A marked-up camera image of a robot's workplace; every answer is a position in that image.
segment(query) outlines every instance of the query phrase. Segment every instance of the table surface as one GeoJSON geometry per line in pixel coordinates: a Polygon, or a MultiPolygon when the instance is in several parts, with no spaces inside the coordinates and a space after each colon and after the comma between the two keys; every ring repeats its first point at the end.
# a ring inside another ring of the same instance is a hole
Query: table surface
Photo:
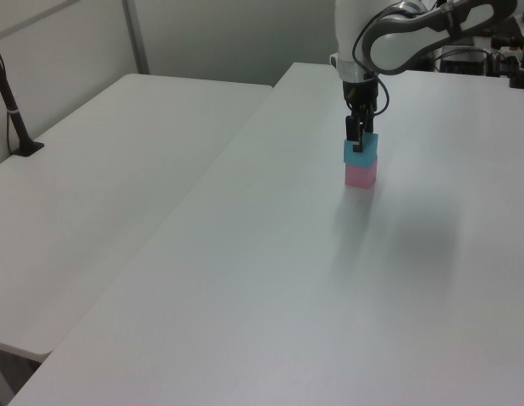
{"type": "Polygon", "coordinates": [[[386,80],[373,189],[294,65],[12,405],[524,406],[524,91],[386,80]]]}
{"type": "Polygon", "coordinates": [[[0,165],[0,349],[43,360],[271,88],[128,75],[0,165]]]}

